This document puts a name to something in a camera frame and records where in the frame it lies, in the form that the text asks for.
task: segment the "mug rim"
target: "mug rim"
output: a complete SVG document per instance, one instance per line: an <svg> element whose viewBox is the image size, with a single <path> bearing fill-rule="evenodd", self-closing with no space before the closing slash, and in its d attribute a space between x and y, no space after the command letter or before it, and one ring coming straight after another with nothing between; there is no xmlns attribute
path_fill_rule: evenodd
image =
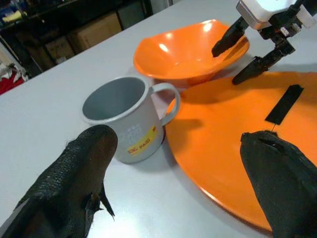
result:
<svg viewBox="0 0 317 238"><path fill-rule="evenodd" d="M126 110L126 111L124 111L124 112L122 112L114 117L106 118L106 119L90 119L90 118L86 117L86 115L83 112L83 108L84 108L84 105L85 105L85 102L87 101L87 99L93 93L95 93L99 88L101 88L101 87L105 86L106 84L111 83L115 80L119 80L119 79L123 79L123 78L135 78L135 79L138 79L138 80L143 82L145 89L144 89L144 92L143 92L142 96L140 97L140 99L135 104L133 104L128 110ZM113 80L110 80L110 81L106 82L105 84L99 86L97 89L95 89L93 92L91 92L86 97L86 99L84 100L84 102L81 105L81 116L82 116L83 120L89 124L104 124L104 123L109 123L109 122L112 122L115 120L122 119L122 118L130 115L132 112L134 112L137 108L139 108L141 106L141 104L145 101L145 98L147 97L147 95L149 93L149 89L150 89L150 85L149 85L148 81L146 79L144 79L143 77L134 76L134 75L125 75L125 76L120 76L120 77L114 78Z"/></svg>

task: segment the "cardboard box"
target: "cardboard box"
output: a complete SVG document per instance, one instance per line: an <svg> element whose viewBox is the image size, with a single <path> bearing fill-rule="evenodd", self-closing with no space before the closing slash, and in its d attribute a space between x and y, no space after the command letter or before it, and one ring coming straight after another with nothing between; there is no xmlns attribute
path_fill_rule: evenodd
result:
<svg viewBox="0 0 317 238"><path fill-rule="evenodd" d="M25 46L41 70L45 71L54 67L53 62L45 53L44 49L40 46L40 43L34 39L34 37L29 32L18 32L16 37Z"/></svg>
<svg viewBox="0 0 317 238"><path fill-rule="evenodd" d="M56 63L62 63L74 56L74 52L64 36L46 44L46 48Z"/></svg>
<svg viewBox="0 0 317 238"><path fill-rule="evenodd" d="M115 13L103 16L96 21L72 31L68 34L76 53L80 53L121 31L121 26Z"/></svg>

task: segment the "orange bowl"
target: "orange bowl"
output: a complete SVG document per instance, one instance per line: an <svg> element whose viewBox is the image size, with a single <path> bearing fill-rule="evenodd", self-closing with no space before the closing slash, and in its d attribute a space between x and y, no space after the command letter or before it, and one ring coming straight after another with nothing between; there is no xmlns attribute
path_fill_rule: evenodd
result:
<svg viewBox="0 0 317 238"><path fill-rule="evenodd" d="M134 66L141 74L177 87L206 82L249 49L248 39L242 37L214 58L211 49L228 28L218 20L208 20L145 38L134 54Z"/></svg>

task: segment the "gray mug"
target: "gray mug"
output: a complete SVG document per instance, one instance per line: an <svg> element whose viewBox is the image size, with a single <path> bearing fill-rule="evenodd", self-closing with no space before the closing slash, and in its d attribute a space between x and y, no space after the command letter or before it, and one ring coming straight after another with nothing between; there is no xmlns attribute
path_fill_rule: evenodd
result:
<svg viewBox="0 0 317 238"><path fill-rule="evenodd" d="M151 94L171 90L175 94L172 111L161 120ZM94 91L84 102L82 116L90 125L106 124L118 136L115 157L126 164L135 163L152 155L161 145L163 126L177 114L180 96L169 83L150 86L144 78L120 77Z"/></svg>

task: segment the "yellow label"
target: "yellow label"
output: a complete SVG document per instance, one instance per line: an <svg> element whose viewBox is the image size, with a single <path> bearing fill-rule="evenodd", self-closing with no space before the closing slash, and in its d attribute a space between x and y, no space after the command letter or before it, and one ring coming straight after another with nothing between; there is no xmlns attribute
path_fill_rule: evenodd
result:
<svg viewBox="0 0 317 238"><path fill-rule="evenodd" d="M128 148L129 154L134 156L141 153L148 147L148 145L150 145L154 141L157 134L157 128L155 126L152 126L141 140Z"/></svg>

